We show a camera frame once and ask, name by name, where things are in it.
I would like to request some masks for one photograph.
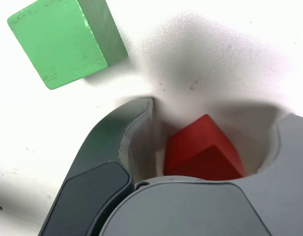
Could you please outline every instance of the red cube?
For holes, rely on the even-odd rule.
[[[165,176],[229,180],[246,176],[241,159],[209,115],[184,128],[167,142]]]

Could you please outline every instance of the white table surface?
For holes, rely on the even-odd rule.
[[[56,90],[6,22],[32,2],[0,1],[0,206],[38,228],[89,131],[132,98],[156,98],[165,136],[212,115],[251,172],[272,124],[303,117],[302,0],[107,0],[129,59]]]

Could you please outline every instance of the green cube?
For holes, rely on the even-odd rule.
[[[105,0],[38,0],[7,22],[49,89],[127,57]]]

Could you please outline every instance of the wooden block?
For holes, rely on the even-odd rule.
[[[38,0],[7,22],[49,89],[127,57],[105,0]]]
[[[236,149],[205,115],[168,140],[164,175],[229,180],[246,173]]]

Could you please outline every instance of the red wooden block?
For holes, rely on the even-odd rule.
[[[236,149],[209,115],[168,140],[163,172],[206,180],[246,176]]]

